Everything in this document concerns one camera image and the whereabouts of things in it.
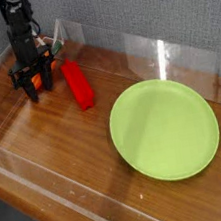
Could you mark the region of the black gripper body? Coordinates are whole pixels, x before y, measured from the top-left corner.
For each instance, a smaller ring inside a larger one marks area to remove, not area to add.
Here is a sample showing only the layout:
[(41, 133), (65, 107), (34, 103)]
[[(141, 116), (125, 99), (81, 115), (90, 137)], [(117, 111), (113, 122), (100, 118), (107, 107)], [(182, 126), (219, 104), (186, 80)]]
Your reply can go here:
[(12, 86), (15, 89), (24, 87), (24, 79), (32, 78), (37, 73), (42, 73), (44, 68), (48, 68), (48, 71), (52, 71), (53, 62), (55, 57), (52, 54), (51, 46), (41, 45), (37, 48), (38, 56), (34, 61), (30, 63), (22, 63), (21, 61), (15, 61), (13, 67), (8, 71), (8, 75), (12, 80)]

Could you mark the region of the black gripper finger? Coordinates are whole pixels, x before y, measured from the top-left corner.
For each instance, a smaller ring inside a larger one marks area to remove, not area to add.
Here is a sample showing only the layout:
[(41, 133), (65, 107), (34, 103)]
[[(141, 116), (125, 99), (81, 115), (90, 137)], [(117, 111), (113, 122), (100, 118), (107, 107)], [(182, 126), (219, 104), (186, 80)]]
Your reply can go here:
[(45, 62), (41, 69), (40, 78), (46, 90), (51, 90), (53, 86), (53, 77), (50, 62)]
[(23, 89), (28, 95), (29, 98), (31, 98), (32, 101), (37, 102), (39, 100), (39, 97), (37, 96), (37, 91), (35, 90), (35, 85), (33, 85), (33, 82), (30, 78), (25, 78), (23, 81)]

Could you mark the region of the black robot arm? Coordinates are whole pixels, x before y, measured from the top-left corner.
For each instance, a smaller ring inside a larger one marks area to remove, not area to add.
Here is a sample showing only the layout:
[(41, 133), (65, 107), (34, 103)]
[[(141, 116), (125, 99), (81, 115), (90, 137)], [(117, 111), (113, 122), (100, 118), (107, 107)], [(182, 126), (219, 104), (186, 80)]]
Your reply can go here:
[(35, 45), (35, 37), (41, 27), (33, 19), (31, 3), (28, 0), (0, 0), (0, 12), (7, 25), (7, 36), (15, 54), (15, 64), (8, 71), (15, 89), (22, 87), (34, 102), (39, 100), (32, 79), (40, 75), (46, 90), (53, 86), (52, 62), (54, 57), (49, 45)]

